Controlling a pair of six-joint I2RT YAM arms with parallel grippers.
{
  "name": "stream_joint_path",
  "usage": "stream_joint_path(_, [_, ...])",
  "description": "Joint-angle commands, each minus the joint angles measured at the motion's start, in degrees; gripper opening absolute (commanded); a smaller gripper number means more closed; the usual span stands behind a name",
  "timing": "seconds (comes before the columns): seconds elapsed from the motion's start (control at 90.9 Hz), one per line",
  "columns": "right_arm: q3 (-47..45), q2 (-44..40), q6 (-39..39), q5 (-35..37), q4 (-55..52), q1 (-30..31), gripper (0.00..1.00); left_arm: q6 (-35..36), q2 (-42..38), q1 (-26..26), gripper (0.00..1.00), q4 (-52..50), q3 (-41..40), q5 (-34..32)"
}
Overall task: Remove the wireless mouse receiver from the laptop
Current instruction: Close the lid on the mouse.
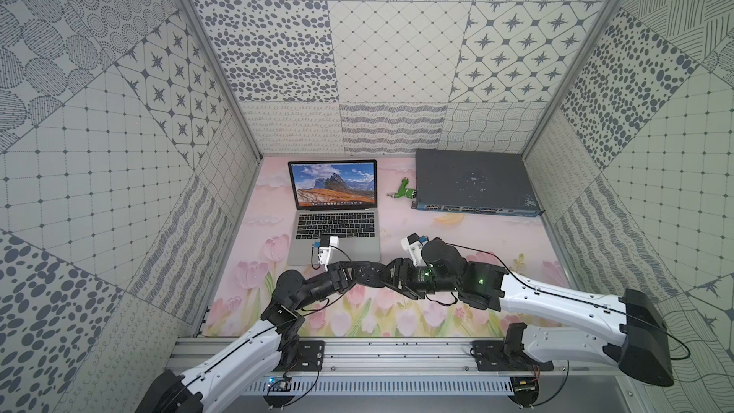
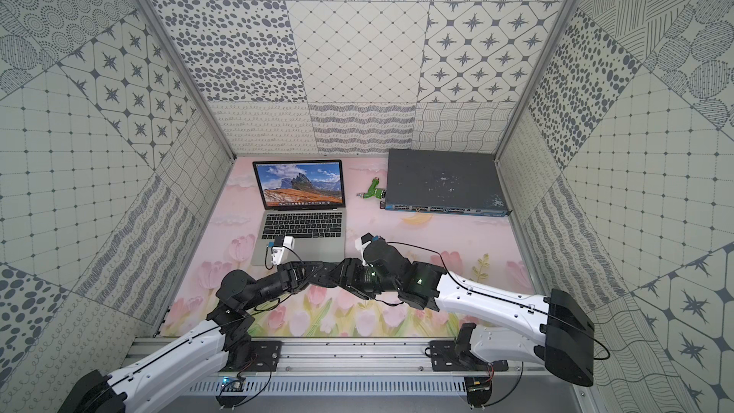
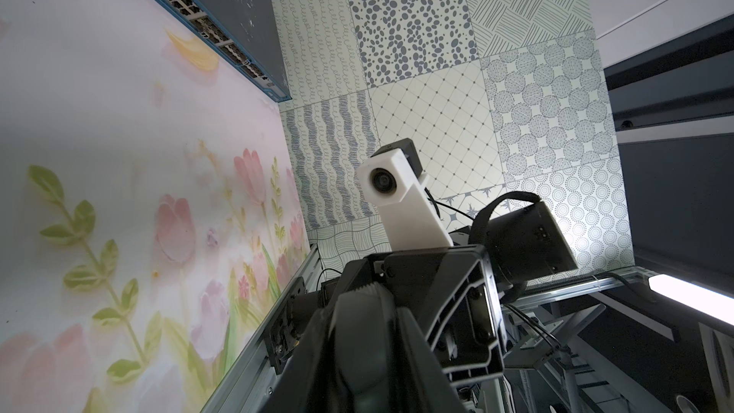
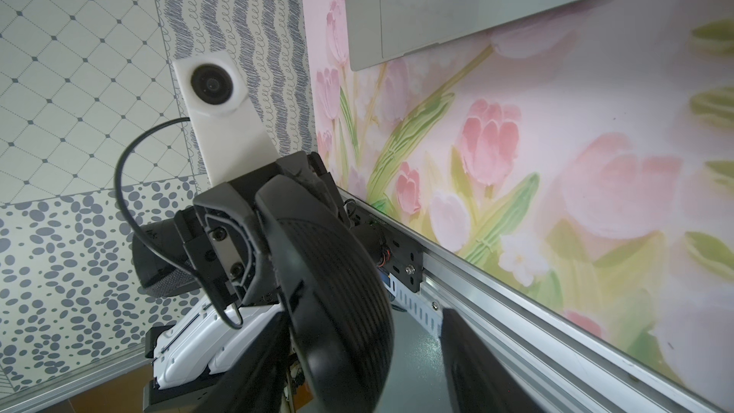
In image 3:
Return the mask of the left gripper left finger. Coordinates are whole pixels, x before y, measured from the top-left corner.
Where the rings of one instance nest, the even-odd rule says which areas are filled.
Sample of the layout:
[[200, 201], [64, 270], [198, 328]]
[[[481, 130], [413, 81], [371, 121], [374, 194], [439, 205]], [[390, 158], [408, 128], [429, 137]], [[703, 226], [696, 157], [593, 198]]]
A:
[[260, 412], [338, 412], [333, 315], [315, 313]]

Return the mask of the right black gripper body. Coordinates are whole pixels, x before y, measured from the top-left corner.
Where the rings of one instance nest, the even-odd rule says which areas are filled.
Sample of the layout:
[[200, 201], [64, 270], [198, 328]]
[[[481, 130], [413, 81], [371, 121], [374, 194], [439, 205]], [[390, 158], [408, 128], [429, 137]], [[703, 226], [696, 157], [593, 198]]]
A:
[[320, 286], [321, 305], [377, 283], [417, 321], [454, 387], [498, 379], [505, 370], [501, 311], [489, 254], [479, 245], [369, 254]]

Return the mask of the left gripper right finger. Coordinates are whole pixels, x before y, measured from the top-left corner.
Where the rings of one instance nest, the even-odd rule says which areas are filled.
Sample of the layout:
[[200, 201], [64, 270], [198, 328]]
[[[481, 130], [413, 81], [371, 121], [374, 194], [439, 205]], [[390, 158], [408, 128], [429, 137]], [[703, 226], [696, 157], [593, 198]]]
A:
[[401, 307], [396, 318], [398, 411], [466, 412], [412, 313]]

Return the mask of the black wireless mouse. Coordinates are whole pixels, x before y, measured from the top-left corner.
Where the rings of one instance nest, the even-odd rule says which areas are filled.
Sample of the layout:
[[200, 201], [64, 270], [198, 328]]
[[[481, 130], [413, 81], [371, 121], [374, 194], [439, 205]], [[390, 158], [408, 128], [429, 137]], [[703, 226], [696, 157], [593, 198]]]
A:
[[334, 411], [398, 412], [398, 310], [378, 283], [342, 294], [332, 315]]

